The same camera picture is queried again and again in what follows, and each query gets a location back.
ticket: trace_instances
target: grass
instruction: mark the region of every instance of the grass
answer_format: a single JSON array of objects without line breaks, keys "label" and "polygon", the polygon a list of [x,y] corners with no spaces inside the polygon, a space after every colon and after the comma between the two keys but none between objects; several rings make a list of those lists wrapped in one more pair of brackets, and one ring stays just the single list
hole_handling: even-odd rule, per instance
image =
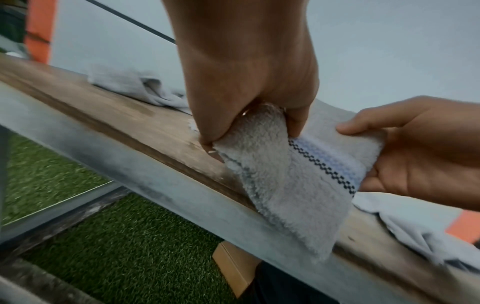
[{"label": "grass", "polygon": [[[7,221],[106,180],[13,135]],[[211,258],[220,239],[131,194],[24,258],[105,304],[237,303]]]}]

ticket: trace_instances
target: folded towel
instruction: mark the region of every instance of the folded towel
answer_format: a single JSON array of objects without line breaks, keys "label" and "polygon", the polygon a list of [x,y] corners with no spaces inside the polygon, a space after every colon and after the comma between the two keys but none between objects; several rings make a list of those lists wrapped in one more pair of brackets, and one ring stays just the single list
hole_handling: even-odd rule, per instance
[{"label": "folded towel", "polygon": [[353,204],[364,212],[378,214],[400,243],[423,255],[433,264],[449,264],[480,273],[480,250],[472,244],[443,231],[432,231],[419,223],[400,218],[370,195],[353,200]]},{"label": "folded towel", "polygon": [[335,130],[353,116],[315,101],[301,136],[289,139],[282,111],[262,105],[213,144],[258,211],[319,259],[331,253],[352,198],[384,145],[383,131],[344,136]]},{"label": "folded towel", "polygon": [[87,80],[95,86],[154,106],[172,107],[192,114],[185,93],[170,89],[153,73],[91,64],[88,67]]}]

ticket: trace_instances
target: cardboard box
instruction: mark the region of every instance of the cardboard box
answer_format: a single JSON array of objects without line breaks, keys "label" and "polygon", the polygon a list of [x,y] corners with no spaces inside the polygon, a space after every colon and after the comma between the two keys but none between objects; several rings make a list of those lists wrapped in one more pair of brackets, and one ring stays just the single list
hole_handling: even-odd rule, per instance
[{"label": "cardboard box", "polygon": [[262,261],[227,241],[218,244],[212,257],[237,298],[252,283]]}]

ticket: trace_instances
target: wooden board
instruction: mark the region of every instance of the wooden board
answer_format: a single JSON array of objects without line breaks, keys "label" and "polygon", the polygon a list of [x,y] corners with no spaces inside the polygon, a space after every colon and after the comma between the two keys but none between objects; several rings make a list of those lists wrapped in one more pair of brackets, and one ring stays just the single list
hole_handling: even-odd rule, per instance
[{"label": "wooden board", "polygon": [[[0,56],[0,81],[253,208],[239,181],[200,148],[188,127],[190,116],[96,88],[83,75],[6,56]],[[394,240],[374,216],[356,209],[334,254],[419,302],[480,302],[479,277],[431,265]]]}]

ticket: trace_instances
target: gray towel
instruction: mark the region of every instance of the gray towel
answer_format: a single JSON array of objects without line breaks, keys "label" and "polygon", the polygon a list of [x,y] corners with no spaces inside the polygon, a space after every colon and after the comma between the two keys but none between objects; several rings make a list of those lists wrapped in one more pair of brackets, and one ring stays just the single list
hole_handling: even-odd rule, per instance
[{"label": "gray towel", "polygon": [[465,241],[442,231],[431,229],[391,214],[384,204],[374,198],[353,201],[360,210],[378,214],[397,240],[437,265],[449,264],[457,268],[480,273],[480,250]]},{"label": "gray towel", "polygon": [[121,95],[192,114],[185,93],[170,89],[151,72],[119,70],[102,64],[91,64],[87,80],[95,86]]},{"label": "gray towel", "polygon": [[339,134],[335,125],[353,115],[315,101],[302,135],[289,139],[282,111],[262,105],[213,145],[258,211],[319,259],[331,253],[352,198],[384,144],[383,131]]}]

